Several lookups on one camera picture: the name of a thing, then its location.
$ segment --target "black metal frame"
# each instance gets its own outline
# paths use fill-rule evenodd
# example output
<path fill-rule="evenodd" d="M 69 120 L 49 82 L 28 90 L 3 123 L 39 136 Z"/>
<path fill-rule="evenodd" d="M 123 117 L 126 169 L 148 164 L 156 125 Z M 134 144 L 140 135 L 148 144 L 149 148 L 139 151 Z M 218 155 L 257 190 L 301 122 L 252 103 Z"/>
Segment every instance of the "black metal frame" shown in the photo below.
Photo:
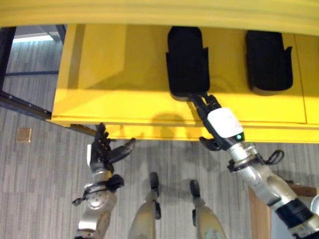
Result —
<path fill-rule="evenodd" d="M 66 29 L 64 25 L 55 25 L 62 43 L 64 44 L 64 39 L 65 39 L 65 34 L 66 34 Z"/>
<path fill-rule="evenodd" d="M 18 97 L 15 97 L 7 92 L 3 91 L 3 83 L 4 78 L 6 76 L 6 68 L 9 61 L 12 41 L 14 38 L 16 27 L 4 27 L 0 29 L 0 107 L 4 107 L 6 109 L 16 111 L 18 113 L 31 116 L 33 118 L 39 120 L 50 120 L 52 117 L 52 112 L 47 111 L 41 107 L 38 107 L 30 102 L 22 100 Z M 64 42 L 65 37 L 65 28 L 64 34 L 62 29 L 61 40 Z M 12 73 L 11 75 L 39 75 L 39 74 L 57 74 L 56 71 L 49 71 L 49 72 L 17 72 Z M 75 130 L 77 132 L 81 132 L 84 134 L 88 134 L 91 136 L 95 135 L 95 130 L 83 126 L 81 124 L 72 124 L 70 129 Z"/>

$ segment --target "wooden panel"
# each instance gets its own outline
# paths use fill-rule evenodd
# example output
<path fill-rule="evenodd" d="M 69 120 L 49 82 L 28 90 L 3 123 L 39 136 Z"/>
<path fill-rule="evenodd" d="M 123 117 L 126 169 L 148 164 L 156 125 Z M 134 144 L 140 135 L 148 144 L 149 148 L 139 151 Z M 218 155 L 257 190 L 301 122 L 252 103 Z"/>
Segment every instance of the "wooden panel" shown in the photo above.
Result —
<path fill-rule="evenodd" d="M 318 188 L 289 184 L 289 187 L 298 195 L 303 197 L 315 197 L 318 194 Z"/>
<path fill-rule="evenodd" d="M 317 0 L 2 0 L 0 26 L 200 25 L 319 35 Z"/>
<path fill-rule="evenodd" d="M 271 209 L 249 188 L 251 238 L 271 239 Z"/>

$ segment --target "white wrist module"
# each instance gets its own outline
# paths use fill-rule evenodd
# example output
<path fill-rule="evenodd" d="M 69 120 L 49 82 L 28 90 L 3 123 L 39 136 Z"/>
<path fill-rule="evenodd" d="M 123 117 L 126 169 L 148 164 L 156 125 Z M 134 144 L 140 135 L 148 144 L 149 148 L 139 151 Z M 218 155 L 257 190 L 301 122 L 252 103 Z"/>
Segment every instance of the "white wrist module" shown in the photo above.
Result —
<path fill-rule="evenodd" d="M 218 108 L 207 116 L 208 121 L 222 138 L 230 138 L 244 131 L 229 108 Z"/>

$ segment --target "robotic hand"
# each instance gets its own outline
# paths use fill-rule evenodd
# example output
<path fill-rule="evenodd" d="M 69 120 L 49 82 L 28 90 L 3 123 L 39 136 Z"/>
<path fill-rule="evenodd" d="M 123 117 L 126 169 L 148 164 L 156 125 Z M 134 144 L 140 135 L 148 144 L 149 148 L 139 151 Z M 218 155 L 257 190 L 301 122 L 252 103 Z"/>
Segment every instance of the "robotic hand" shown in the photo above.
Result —
<path fill-rule="evenodd" d="M 265 161 L 253 144 L 245 143 L 243 127 L 229 108 L 222 108 L 212 95 L 191 95 L 189 99 L 214 137 L 201 137 L 200 142 L 209 150 L 222 149 L 230 153 L 232 160 L 229 161 L 229 171 L 236 172 L 248 183 L 257 197 L 277 213 L 293 236 L 298 239 L 319 239 L 318 215 L 313 214 L 268 166 L 281 160 L 284 153 L 276 150 Z"/>
<path fill-rule="evenodd" d="M 113 175 L 113 163 L 128 156 L 135 145 L 132 138 L 125 145 L 111 150 L 105 132 L 105 126 L 100 123 L 97 126 L 94 142 L 91 145 L 89 167 L 92 172 L 93 183 L 84 188 L 82 198 L 72 202 L 78 206 L 82 201 L 87 201 L 87 207 L 78 224 L 75 239 L 102 239 L 109 227 L 111 211 L 117 198 L 115 192 L 124 186 L 124 180 L 120 175 Z"/>

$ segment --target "black cable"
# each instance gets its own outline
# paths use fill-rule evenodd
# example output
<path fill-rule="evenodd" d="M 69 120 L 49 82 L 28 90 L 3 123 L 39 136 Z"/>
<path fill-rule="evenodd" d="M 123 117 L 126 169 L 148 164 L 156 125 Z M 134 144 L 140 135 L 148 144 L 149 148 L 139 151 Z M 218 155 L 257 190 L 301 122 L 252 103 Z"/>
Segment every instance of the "black cable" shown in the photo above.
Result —
<path fill-rule="evenodd" d="M 266 161 L 264 160 L 263 156 L 261 156 L 261 154 L 257 153 L 255 157 L 262 165 L 266 164 Z"/>
<path fill-rule="evenodd" d="M 79 206 L 83 201 L 88 199 L 88 197 L 87 197 L 88 195 L 93 194 L 93 193 L 103 192 L 103 191 L 106 191 L 106 190 L 108 190 L 108 189 L 105 188 L 105 189 L 97 190 L 97 191 L 94 191 L 94 192 L 84 191 L 82 198 L 75 199 L 74 201 L 72 201 L 72 204 L 74 206 Z"/>
<path fill-rule="evenodd" d="M 273 154 L 269 157 L 269 159 L 265 161 L 265 164 L 275 165 L 279 163 L 281 160 L 283 160 L 284 156 L 285 156 L 285 153 L 282 150 L 277 149 L 275 152 L 273 152 Z"/>

